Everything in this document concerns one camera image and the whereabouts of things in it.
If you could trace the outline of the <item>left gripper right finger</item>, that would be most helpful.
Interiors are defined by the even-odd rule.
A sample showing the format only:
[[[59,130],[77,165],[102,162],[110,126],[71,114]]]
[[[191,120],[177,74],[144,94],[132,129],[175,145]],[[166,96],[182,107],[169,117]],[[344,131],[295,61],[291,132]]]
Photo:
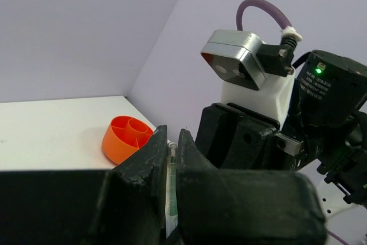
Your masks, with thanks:
[[[176,195],[184,244],[325,244],[326,219],[300,173],[215,168],[188,130],[178,138]]]

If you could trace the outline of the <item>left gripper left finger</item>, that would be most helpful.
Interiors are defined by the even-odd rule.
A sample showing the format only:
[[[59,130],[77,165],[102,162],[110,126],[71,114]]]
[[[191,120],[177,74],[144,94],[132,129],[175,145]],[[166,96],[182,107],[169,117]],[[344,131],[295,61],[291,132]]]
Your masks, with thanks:
[[[1,173],[2,244],[158,244],[167,128],[111,170]]]

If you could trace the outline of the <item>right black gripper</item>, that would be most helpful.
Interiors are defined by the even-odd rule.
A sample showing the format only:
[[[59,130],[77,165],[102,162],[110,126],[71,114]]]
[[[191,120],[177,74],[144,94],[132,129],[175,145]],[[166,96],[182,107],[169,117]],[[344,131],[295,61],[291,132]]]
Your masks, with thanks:
[[[219,169],[300,170],[304,143],[280,132],[280,123],[234,103],[205,107],[197,149]]]

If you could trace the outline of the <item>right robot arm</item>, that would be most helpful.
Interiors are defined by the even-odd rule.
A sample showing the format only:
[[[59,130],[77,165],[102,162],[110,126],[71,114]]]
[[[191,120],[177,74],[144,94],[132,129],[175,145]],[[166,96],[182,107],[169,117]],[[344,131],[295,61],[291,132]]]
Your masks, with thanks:
[[[202,111],[195,144],[216,167],[296,171],[314,160],[348,203],[366,205],[366,66],[323,50],[301,56],[284,123],[243,104]]]

